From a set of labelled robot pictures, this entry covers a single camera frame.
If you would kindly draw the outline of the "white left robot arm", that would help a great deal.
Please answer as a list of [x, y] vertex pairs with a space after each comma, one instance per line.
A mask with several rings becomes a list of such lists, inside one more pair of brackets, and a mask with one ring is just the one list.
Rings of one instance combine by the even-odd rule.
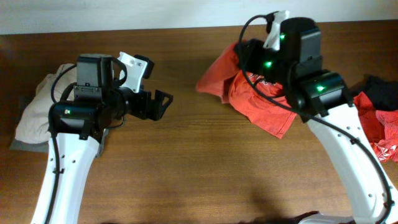
[[126, 115], [160, 120], [173, 96], [141, 84], [154, 63], [120, 52], [81, 54], [73, 68], [76, 82], [67, 86], [48, 112], [49, 155], [32, 223], [76, 223], [86, 179], [104, 148], [112, 122]]

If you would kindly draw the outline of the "orange soccer t-shirt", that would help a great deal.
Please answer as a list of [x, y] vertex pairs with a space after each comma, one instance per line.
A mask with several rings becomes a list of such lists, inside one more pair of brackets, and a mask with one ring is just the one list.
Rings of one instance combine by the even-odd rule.
[[272, 104], [252, 89], [238, 67], [235, 46], [233, 43], [224, 49], [199, 79], [196, 90], [220, 97], [222, 103], [230, 104], [252, 124], [281, 139], [296, 114]]

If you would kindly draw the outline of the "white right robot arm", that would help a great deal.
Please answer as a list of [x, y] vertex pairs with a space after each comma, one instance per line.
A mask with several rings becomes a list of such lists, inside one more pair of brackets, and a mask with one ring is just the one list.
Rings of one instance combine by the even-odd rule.
[[265, 41], [239, 39], [235, 51], [244, 75], [282, 86], [284, 110], [300, 116], [326, 150], [353, 213], [348, 217], [307, 212], [279, 223], [396, 223], [397, 189], [377, 159], [340, 74], [325, 70], [321, 32], [307, 17], [287, 11], [265, 15]]

